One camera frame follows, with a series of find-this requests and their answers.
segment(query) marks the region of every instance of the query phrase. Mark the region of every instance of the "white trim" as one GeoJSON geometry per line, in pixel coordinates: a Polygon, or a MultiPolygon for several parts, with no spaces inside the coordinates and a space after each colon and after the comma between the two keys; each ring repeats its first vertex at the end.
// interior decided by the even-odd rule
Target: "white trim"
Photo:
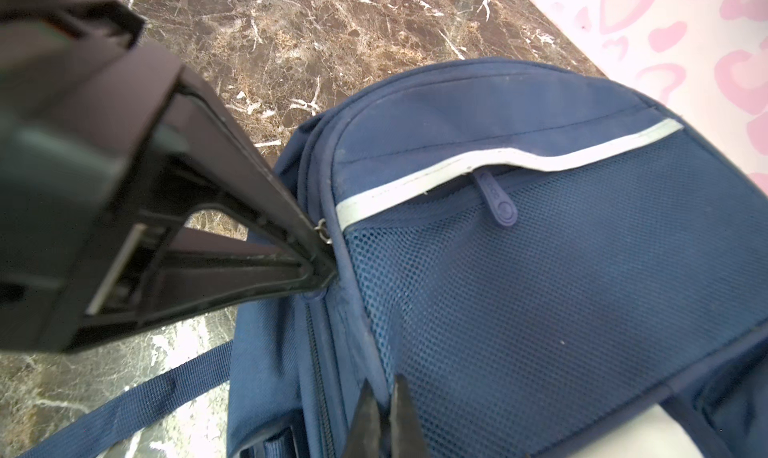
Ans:
{"type": "Polygon", "coordinates": [[[587,445],[571,458],[703,458],[683,427],[664,408],[645,413],[587,445]]]}
{"type": "Polygon", "coordinates": [[[394,182],[382,184],[367,192],[350,196],[336,205],[336,215],[339,218],[339,226],[344,231],[353,223],[407,202],[435,186],[446,183],[459,175],[471,173],[481,166],[511,165],[541,172],[561,172],[649,145],[681,129],[683,129],[681,124],[672,118],[666,118],[642,132],[621,136],[609,142],[561,156],[539,156],[516,148],[494,148],[466,152],[404,176],[394,182]]]}

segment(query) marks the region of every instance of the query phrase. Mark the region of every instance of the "mesh pocket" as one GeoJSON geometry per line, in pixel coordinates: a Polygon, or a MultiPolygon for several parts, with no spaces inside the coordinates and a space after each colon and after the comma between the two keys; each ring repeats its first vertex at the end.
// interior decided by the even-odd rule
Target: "mesh pocket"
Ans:
{"type": "Polygon", "coordinates": [[[768,317],[768,202],[683,133],[510,195],[345,232],[433,456],[540,452],[768,317]]]}

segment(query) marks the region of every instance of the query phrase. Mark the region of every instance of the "backpack strap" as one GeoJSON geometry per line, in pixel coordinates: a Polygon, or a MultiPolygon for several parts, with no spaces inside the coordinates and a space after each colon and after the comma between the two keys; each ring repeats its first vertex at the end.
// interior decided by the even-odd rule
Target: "backpack strap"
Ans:
{"type": "Polygon", "coordinates": [[[18,458],[89,458],[230,378],[232,341],[131,388],[18,458]]]}

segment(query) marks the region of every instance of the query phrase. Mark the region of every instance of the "marble floor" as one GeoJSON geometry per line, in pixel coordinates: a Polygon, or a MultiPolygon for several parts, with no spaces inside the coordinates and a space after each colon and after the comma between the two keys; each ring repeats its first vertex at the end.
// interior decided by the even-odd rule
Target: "marble floor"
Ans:
{"type": "MultiPolygon", "coordinates": [[[[416,66],[507,56],[600,75],[527,0],[128,4],[147,19],[148,39],[212,84],[270,163],[305,119],[416,66]]],[[[194,225],[238,232],[206,217],[194,225]]],[[[129,387],[225,342],[235,313],[217,311],[76,355],[0,354],[0,458],[16,456],[129,387]]],[[[105,456],[224,456],[226,397],[227,386],[220,386],[105,456]]]]}

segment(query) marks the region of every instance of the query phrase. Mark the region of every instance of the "blue backpack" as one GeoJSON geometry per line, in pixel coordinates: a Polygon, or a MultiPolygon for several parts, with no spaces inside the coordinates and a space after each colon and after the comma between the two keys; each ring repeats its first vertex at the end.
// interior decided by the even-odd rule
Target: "blue backpack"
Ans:
{"type": "Polygon", "coordinates": [[[768,200],[659,103],[441,63],[305,122],[274,171],[331,286],[241,305],[232,342],[24,456],[96,456],[227,379],[227,456],[341,456],[400,374],[433,457],[768,456],[768,200]]]}

